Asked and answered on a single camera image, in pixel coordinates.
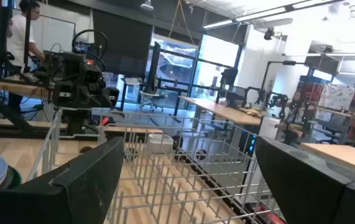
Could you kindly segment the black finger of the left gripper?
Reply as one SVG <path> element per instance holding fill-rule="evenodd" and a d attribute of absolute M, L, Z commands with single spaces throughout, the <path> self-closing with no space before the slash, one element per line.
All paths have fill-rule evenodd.
<path fill-rule="evenodd" d="M 52 101 L 54 105 L 58 107 L 68 107 L 72 91 L 72 82 L 56 82 L 52 93 Z"/>
<path fill-rule="evenodd" d="M 114 87 L 107 88 L 108 100 L 110 101 L 110 107 L 114 108 L 119 98 L 119 90 Z"/>

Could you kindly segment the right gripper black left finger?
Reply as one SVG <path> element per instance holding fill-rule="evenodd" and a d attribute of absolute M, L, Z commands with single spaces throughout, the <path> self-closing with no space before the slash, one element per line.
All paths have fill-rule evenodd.
<path fill-rule="evenodd" d="M 0 223 L 103 223 L 118 186 L 124 139 L 115 137 L 12 189 L 0 189 Z"/>

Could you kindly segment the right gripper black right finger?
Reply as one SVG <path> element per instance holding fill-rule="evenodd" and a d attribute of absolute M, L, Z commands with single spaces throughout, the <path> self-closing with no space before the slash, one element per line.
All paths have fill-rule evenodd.
<path fill-rule="evenodd" d="M 267 137 L 255 154 L 288 223 L 355 223 L 355 170 Z"/>

